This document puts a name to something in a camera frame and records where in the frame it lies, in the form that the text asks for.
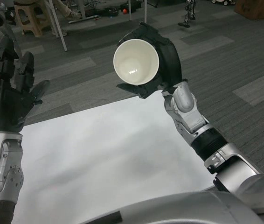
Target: robot forearm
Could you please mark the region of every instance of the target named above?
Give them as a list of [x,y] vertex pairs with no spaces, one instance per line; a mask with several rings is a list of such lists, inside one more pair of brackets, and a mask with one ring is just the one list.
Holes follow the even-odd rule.
[[244,180],[261,173],[200,114],[187,81],[171,93],[163,92],[163,97],[177,131],[203,159],[208,171],[217,173],[214,180],[217,188],[235,193]]
[[23,185],[22,135],[0,131],[0,223],[10,224]]

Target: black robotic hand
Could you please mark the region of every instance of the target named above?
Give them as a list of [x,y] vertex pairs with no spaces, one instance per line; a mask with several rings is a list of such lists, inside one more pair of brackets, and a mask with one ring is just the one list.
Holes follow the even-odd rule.
[[179,55],[174,44],[162,37],[158,30],[144,22],[134,31],[122,38],[118,45],[130,39],[142,39],[153,45],[159,56],[159,69],[153,80],[143,85],[119,84],[117,87],[138,94],[140,98],[147,98],[157,90],[170,91],[173,86],[182,81],[182,71]]
[[12,88],[10,80],[14,76],[14,59],[18,56],[14,51],[13,41],[7,36],[0,41],[0,131],[20,132],[28,113],[35,105],[42,103],[41,97],[49,87],[49,81],[34,84],[34,56],[26,52],[16,71],[15,84]]

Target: white cup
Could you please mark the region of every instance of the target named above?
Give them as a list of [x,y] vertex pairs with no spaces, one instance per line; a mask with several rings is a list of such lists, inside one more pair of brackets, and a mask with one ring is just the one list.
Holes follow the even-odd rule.
[[142,85],[151,81],[159,69],[159,57],[155,48],[140,39],[122,43],[113,57],[117,75],[126,83]]

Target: cup rim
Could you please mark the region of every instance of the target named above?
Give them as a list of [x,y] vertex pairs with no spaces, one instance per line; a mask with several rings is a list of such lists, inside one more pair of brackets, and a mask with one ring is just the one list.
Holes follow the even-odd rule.
[[[127,44],[127,43],[129,43],[129,42],[131,42],[131,41],[140,41],[140,42],[145,42],[145,43],[147,43],[147,44],[151,47],[151,49],[153,49],[153,52],[155,53],[155,55],[156,55],[156,57],[157,57],[157,59],[158,59],[158,61],[157,61],[157,66],[156,66],[156,71],[155,71],[155,75],[152,76],[148,81],[140,82],[140,83],[131,83],[131,82],[128,82],[127,80],[125,80],[124,78],[122,78],[120,75],[118,75],[118,71],[117,71],[116,66],[115,66],[115,57],[116,57],[116,54],[117,54],[119,48],[120,48],[123,44]],[[150,82],[150,81],[156,76],[156,74],[157,74],[157,72],[158,72],[158,70],[159,70],[159,63],[160,63],[160,61],[159,61],[159,56],[158,56],[158,53],[157,53],[156,49],[154,48],[154,46],[151,45],[149,42],[144,41],[144,40],[141,40],[141,39],[130,39],[130,40],[128,40],[128,41],[125,41],[124,43],[122,43],[121,45],[119,45],[119,47],[117,48],[117,50],[115,51],[114,56],[113,56],[113,68],[114,68],[116,74],[118,75],[118,77],[119,77],[121,80],[123,80],[124,82],[126,82],[126,83],[128,83],[128,84],[132,84],[132,85],[143,85],[143,84],[146,84],[146,83]]]

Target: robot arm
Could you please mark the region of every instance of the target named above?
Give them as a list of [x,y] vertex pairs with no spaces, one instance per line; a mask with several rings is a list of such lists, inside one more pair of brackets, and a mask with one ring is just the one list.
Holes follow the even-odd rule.
[[145,23],[127,34],[119,44],[134,38],[155,47],[160,59],[159,70],[154,79],[144,85],[119,84],[118,87],[137,93],[141,98],[163,90],[165,110],[174,120],[177,131],[201,157],[208,171],[217,173],[215,186],[236,193],[242,182],[261,171],[201,115],[187,80],[182,79],[181,63],[173,43]]
[[13,41],[3,36],[0,41],[0,223],[11,223],[14,208],[23,185],[22,130],[28,113],[42,103],[41,97],[49,87],[49,81],[34,84],[34,57],[27,52],[16,71],[16,89],[10,80],[14,75]]

